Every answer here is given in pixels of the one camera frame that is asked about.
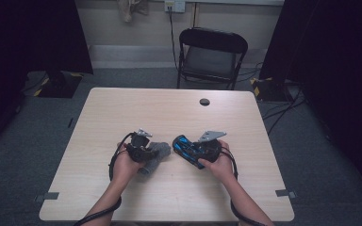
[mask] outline white wall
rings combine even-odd
[[[76,0],[81,24],[88,45],[160,47],[171,51],[169,14],[163,1],[149,1],[149,15],[133,14],[131,23],[124,22],[115,0]],[[248,58],[252,64],[264,58],[272,32],[281,11],[280,4],[244,5],[198,3],[195,25],[239,33],[249,43]],[[178,35],[193,21],[195,4],[187,2],[185,13],[173,14],[173,33],[176,49]]]

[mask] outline black chair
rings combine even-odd
[[[240,35],[193,27],[181,32],[177,88],[181,76],[227,84],[234,89],[248,42]]]

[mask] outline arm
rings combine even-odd
[[[98,202],[96,202],[96,204],[88,212],[87,216],[113,206],[120,198],[128,182],[131,181],[134,175],[137,174],[138,169],[141,167],[143,167],[143,163],[134,162],[125,150],[125,146],[122,146],[113,167],[113,179]],[[101,218],[89,221],[83,224],[83,226],[110,225],[112,217],[113,212],[111,212],[111,214],[104,215]]]
[[[219,140],[223,146],[223,151],[228,152],[229,146],[226,142]],[[263,212],[263,210],[255,203],[255,201],[246,193],[243,187],[235,178],[232,169],[231,160],[225,155],[220,154],[219,158],[211,163],[205,159],[199,159],[199,162],[208,168],[212,174],[224,185],[230,198],[240,214],[246,218],[260,222],[265,225],[273,225],[270,218]],[[243,226],[249,225],[248,223],[240,220],[239,223]]]

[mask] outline wooden table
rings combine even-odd
[[[207,98],[210,105],[200,105]],[[204,131],[224,131],[236,158],[239,182],[274,221],[294,213],[255,97],[247,91],[95,88],[81,112],[40,218],[83,218],[109,183],[108,163],[116,144],[143,128],[153,142],[172,145],[179,135],[197,141]],[[117,221],[237,221],[226,190],[206,169],[173,152],[149,177],[138,174],[114,212]]]

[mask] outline chair backrest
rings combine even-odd
[[[186,44],[243,55],[248,50],[248,42],[242,36],[232,32],[202,27],[193,27],[182,31],[179,41],[181,49],[183,44]]]

